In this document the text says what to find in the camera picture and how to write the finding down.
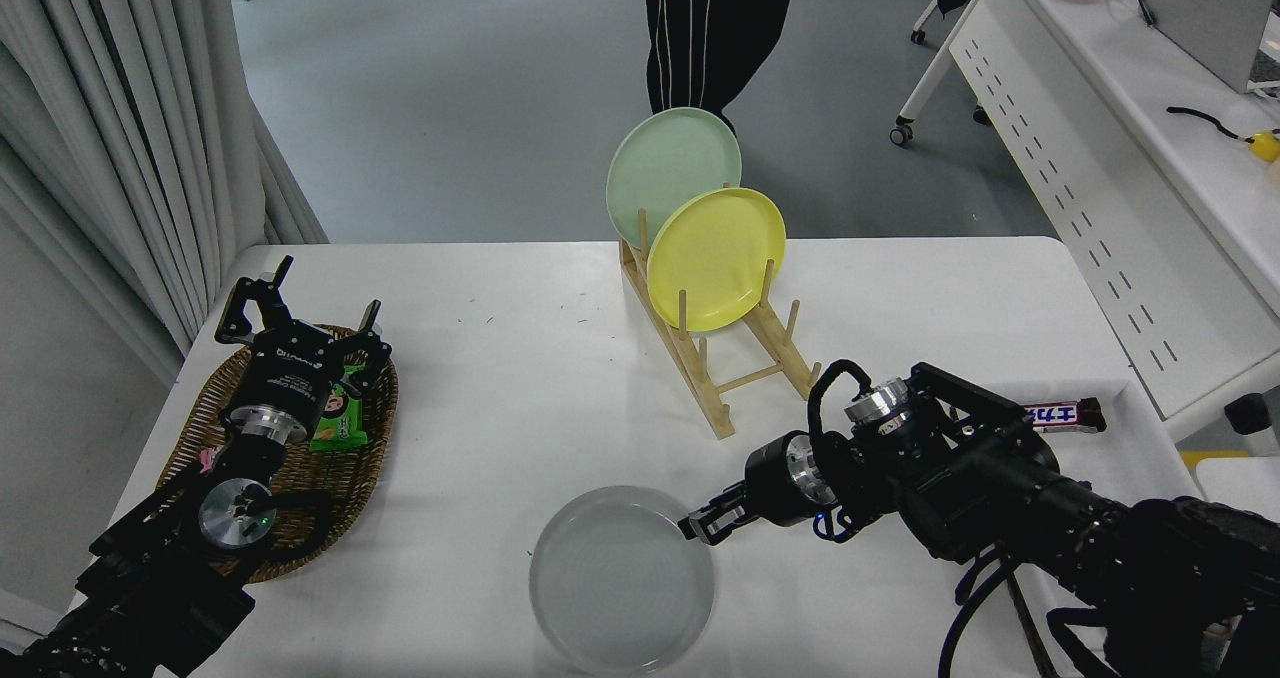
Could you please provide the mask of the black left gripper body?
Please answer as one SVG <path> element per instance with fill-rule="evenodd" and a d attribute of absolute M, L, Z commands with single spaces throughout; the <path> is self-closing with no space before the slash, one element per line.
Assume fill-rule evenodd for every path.
<path fill-rule="evenodd" d="M 335 340 L 310 322 L 256 333 L 239 382 L 239 406 L 264 406 L 297 422 L 316 422 L 338 381 Z"/>

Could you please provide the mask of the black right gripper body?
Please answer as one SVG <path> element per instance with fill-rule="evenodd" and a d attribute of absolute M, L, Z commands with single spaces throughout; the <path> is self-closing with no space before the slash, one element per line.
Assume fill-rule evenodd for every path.
<path fill-rule="evenodd" d="M 813 517 L 813 501 L 796 486 L 788 450 L 800 436 L 780 436 L 753 452 L 745 464 L 745 508 L 780 527 Z"/>

